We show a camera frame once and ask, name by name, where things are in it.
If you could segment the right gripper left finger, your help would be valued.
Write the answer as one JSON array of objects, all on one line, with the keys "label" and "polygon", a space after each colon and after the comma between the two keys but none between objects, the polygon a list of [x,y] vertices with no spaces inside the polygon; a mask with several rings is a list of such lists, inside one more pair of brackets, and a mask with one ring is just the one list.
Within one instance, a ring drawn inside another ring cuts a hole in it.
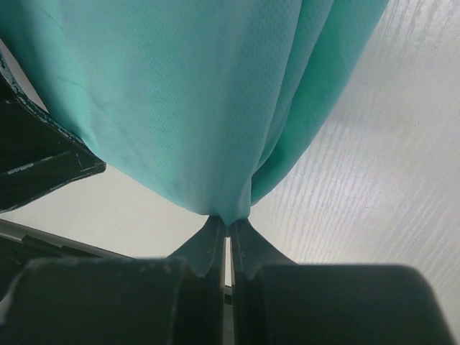
[{"label": "right gripper left finger", "polygon": [[225,226],[165,258],[34,259],[1,301],[3,344],[221,344]]}]

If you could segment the teal t-shirt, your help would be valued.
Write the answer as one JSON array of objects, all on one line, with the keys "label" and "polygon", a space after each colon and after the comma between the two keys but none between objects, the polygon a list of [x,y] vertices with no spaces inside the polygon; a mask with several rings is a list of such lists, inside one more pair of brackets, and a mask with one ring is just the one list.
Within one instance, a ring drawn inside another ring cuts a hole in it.
[{"label": "teal t-shirt", "polygon": [[1,41],[97,158],[232,224],[306,151],[386,6],[3,1]]}]

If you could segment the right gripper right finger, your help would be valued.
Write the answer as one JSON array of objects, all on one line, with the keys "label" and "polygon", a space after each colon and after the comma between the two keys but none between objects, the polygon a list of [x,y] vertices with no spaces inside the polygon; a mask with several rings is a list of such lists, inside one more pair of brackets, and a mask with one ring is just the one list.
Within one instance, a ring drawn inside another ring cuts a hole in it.
[{"label": "right gripper right finger", "polygon": [[398,264],[298,264],[229,229],[237,344],[453,344],[432,287]]}]

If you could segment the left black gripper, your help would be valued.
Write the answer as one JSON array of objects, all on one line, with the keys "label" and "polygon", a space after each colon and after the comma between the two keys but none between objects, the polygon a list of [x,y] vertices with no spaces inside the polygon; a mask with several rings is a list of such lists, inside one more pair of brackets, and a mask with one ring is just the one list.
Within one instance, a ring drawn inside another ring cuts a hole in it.
[{"label": "left black gripper", "polygon": [[31,203],[106,163],[31,101],[1,58],[1,212]]}]

